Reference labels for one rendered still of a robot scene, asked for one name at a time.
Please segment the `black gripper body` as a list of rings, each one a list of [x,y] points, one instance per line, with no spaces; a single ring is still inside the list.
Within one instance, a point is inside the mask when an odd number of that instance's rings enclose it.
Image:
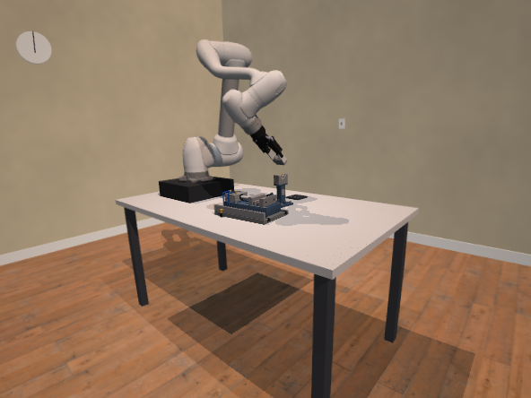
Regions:
[[[266,138],[266,136],[268,136],[266,134],[266,130],[263,126],[261,126],[261,128],[254,134],[250,134],[250,136],[252,137],[253,140],[264,140],[266,143],[269,142],[269,140]]]

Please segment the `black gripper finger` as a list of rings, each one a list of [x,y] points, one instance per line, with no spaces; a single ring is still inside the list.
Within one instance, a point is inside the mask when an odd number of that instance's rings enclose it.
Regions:
[[[261,141],[258,139],[258,140],[252,140],[254,143],[256,143],[256,145],[260,148],[260,150],[263,152],[263,153],[266,153],[270,158],[271,160],[274,159],[274,154],[272,151],[270,151],[271,149],[269,149],[268,146],[266,146],[264,143],[261,143]]]
[[[264,143],[266,146],[269,146],[275,153],[276,153],[276,156],[279,157],[279,159],[285,163],[286,162],[286,158],[285,156],[282,154],[282,148],[280,147],[280,145],[277,143],[277,141],[274,139],[274,137],[269,137],[269,136],[266,136],[266,138],[269,140],[268,143],[266,143],[263,139],[261,140],[262,143]]]

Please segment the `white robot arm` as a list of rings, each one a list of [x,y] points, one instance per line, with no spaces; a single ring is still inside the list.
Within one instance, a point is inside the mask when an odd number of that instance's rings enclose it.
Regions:
[[[266,73],[247,68],[252,54],[238,43],[203,39],[197,43],[196,55],[211,74],[222,79],[222,94],[219,132],[213,143],[196,136],[187,138],[184,144],[184,175],[178,180],[190,183],[214,180],[209,176],[210,167],[226,167],[241,161],[243,149],[234,135],[235,123],[246,134],[256,133],[262,125],[256,113],[279,97],[287,84],[280,71]],[[250,88],[238,91],[239,80],[250,80]]]

